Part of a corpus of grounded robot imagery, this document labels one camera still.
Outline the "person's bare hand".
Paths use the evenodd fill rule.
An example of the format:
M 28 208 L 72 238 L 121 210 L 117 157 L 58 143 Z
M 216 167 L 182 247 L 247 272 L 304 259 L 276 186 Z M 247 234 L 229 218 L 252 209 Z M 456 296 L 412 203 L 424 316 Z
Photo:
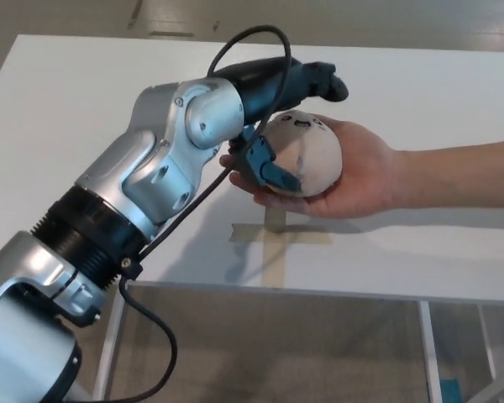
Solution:
M 396 152 L 378 135 L 352 122 L 319 115 L 336 134 L 343 155 L 341 177 L 324 193 L 308 198 L 283 196 L 258 187 L 234 171 L 229 182 L 253 196 L 263 207 L 322 218 L 359 218 L 391 205 Z

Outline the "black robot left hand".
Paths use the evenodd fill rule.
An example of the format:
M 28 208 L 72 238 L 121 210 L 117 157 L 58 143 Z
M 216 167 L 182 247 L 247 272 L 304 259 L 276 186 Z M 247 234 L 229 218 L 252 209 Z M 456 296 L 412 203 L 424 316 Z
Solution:
M 313 118 L 293 118 L 289 111 L 309 97 L 320 97 L 328 102 L 342 102 L 349 90 L 336 76 L 330 63 L 287 62 L 282 57 L 252 60 L 209 71 L 211 77 L 223 78 L 234 85 L 244 107 L 244 130 L 229 140 L 229 153 L 234 157 L 233 168 L 245 179 L 258 186 L 271 186 L 277 191 L 301 195 L 304 174 L 298 164 L 282 163 L 282 150 L 289 142 L 274 132 L 269 123 L 259 130 L 255 125 L 281 112 L 280 123 L 289 128 L 309 129 Z

